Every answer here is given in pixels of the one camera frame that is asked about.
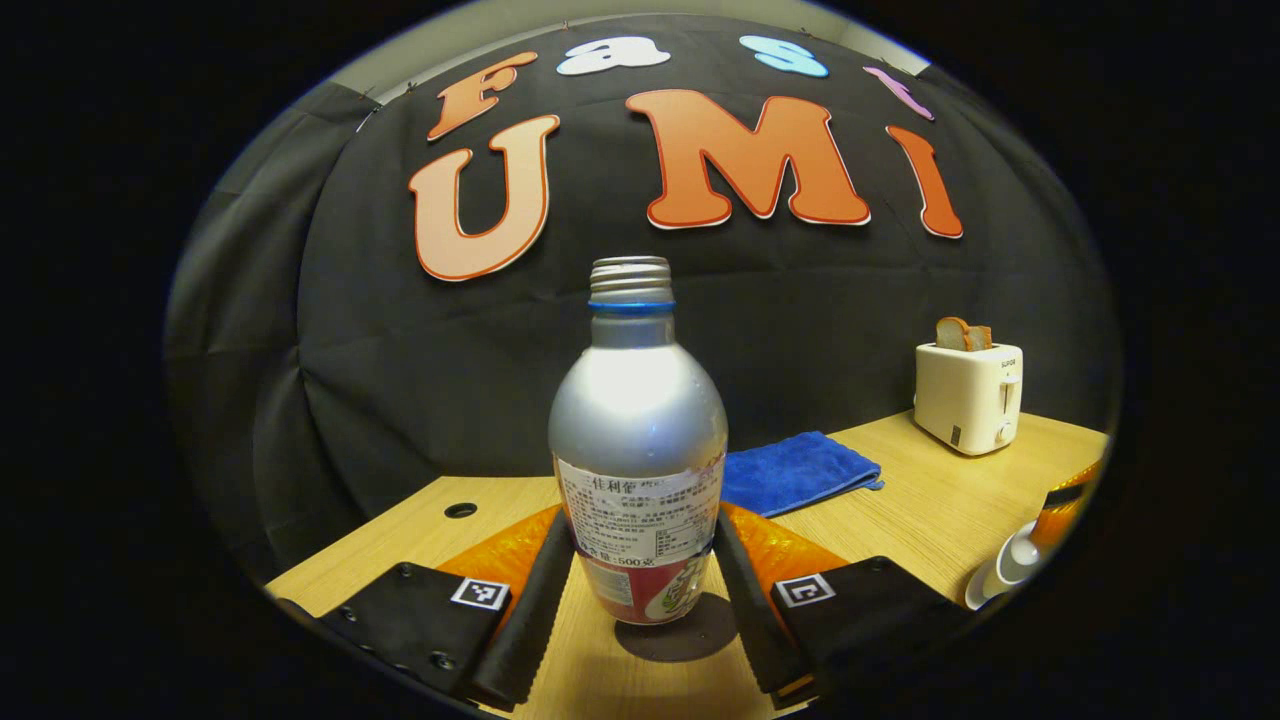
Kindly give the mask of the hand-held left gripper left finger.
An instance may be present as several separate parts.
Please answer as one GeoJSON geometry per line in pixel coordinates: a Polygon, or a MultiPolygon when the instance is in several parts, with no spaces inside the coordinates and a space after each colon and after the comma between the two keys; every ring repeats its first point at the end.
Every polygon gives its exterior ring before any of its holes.
{"type": "Polygon", "coordinates": [[[396,562],[326,612],[278,603],[411,682],[511,711],[529,700],[572,559],[553,505],[435,568],[396,562]]]}

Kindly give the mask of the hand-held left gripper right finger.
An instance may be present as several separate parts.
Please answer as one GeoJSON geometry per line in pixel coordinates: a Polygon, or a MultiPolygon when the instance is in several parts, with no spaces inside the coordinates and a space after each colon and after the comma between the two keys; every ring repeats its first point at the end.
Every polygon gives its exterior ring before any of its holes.
{"type": "Polygon", "coordinates": [[[732,503],[719,506],[713,551],[776,708],[897,676],[979,616],[892,559],[847,561],[732,503]]]}

